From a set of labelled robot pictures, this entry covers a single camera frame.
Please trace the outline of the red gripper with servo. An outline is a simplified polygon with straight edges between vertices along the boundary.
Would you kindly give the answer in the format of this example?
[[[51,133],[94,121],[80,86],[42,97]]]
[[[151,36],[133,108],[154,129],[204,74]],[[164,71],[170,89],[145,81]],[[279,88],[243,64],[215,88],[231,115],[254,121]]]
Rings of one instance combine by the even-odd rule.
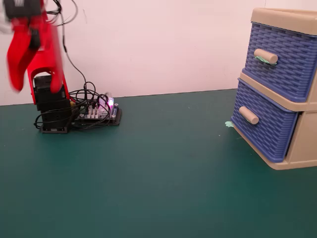
[[[13,89],[20,92],[25,71],[41,46],[41,1],[4,0],[3,6],[14,31],[6,56],[8,75]]]

